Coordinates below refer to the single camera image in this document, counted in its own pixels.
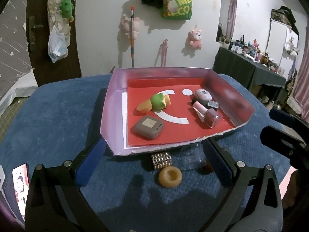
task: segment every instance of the door handle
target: door handle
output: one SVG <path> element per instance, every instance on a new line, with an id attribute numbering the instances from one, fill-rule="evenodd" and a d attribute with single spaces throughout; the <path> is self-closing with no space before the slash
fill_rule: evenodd
<path id="1" fill-rule="evenodd" d="M 36 25 L 35 24 L 35 17 L 29 17 L 29 45 L 30 45 L 30 52 L 36 50 L 36 37 L 35 37 L 35 29 L 43 28 L 43 25 Z"/>

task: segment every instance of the red paper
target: red paper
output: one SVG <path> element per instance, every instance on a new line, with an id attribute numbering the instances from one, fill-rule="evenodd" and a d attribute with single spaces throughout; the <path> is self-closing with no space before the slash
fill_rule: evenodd
<path id="1" fill-rule="evenodd" d="M 192 141 L 204 136 L 220 133 L 235 126 L 229 117 L 221 110 L 218 110 L 220 120 L 217 126 L 210 129 L 198 117 L 191 106 L 192 96 L 182 93 L 183 89 L 190 89 L 193 93 L 197 89 L 205 89 L 202 78 L 166 78 L 166 79 L 134 79 L 128 80 L 128 142 L 129 146 L 144 146 L 157 144 L 170 144 Z M 143 138 L 134 131 L 133 126 L 144 116 L 136 107 L 143 101 L 150 99 L 152 95 L 164 90 L 174 90 L 175 94 L 169 95 L 171 105 L 163 111 L 178 118 L 187 118 L 189 124 L 176 124 L 169 121 L 164 122 L 163 131 L 154 140 Z M 153 111 L 146 115 L 160 118 Z"/>

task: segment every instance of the green bag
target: green bag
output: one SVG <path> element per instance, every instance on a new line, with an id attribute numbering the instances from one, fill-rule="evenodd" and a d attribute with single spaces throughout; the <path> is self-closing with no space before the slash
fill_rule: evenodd
<path id="1" fill-rule="evenodd" d="M 192 0 L 163 0 L 162 17 L 170 20 L 190 20 Z"/>

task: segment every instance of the pink plush toy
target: pink plush toy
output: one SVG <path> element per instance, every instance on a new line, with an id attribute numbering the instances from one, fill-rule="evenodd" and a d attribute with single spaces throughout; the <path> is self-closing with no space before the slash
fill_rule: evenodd
<path id="1" fill-rule="evenodd" d="M 133 24 L 133 38 L 134 40 L 137 38 L 138 32 L 139 32 L 139 24 L 140 19 L 138 17 L 134 18 L 134 24 Z M 128 36 L 128 38 L 131 37 L 131 33 L 130 33 L 130 26 L 131 26 L 131 18 L 128 18 L 126 16 L 123 16 L 121 18 L 121 24 L 123 25 L 123 29 L 126 31 L 126 35 Z"/>
<path id="2" fill-rule="evenodd" d="M 255 47 L 255 48 L 259 47 L 259 45 L 256 42 L 256 39 L 253 40 L 253 45 L 252 46 Z"/>
<path id="3" fill-rule="evenodd" d="M 202 49 L 202 35 L 200 34 L 201 30 L 199 31 L 194 31 L 192 30 L 191 31 L 191 42 L 190 42 L 190 45 L 193 47 L 193 48 L 197 48 L 197 49 Z"/>

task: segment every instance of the wooden door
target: wooden door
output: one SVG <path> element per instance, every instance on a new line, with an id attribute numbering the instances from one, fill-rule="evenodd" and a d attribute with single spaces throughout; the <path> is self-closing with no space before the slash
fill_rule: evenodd
<path id="1" fill-rule="evenodd" d="M 48 13 L 47 0 L 28 0 L 26 10 L 26 32 L 27 41 L 29 41 L 29 17 L 35 17 L 35 24 L 42 25 L 42 28 L 35 29 L 35 50 L 30 51 L 28 47 L 31 65 L 34 68 L 33 73 L 38 83 L 38 86 L 62 81 L 71 78 L 81 77 L 81 70 L 79 66 L 77 46 L 76 46 L 76 32 L 75 22 L 70 23 L 71 37 L 70 45 L 68 47 L 68 56 L 64 59 L 52 63 L 48 56 Z"/>

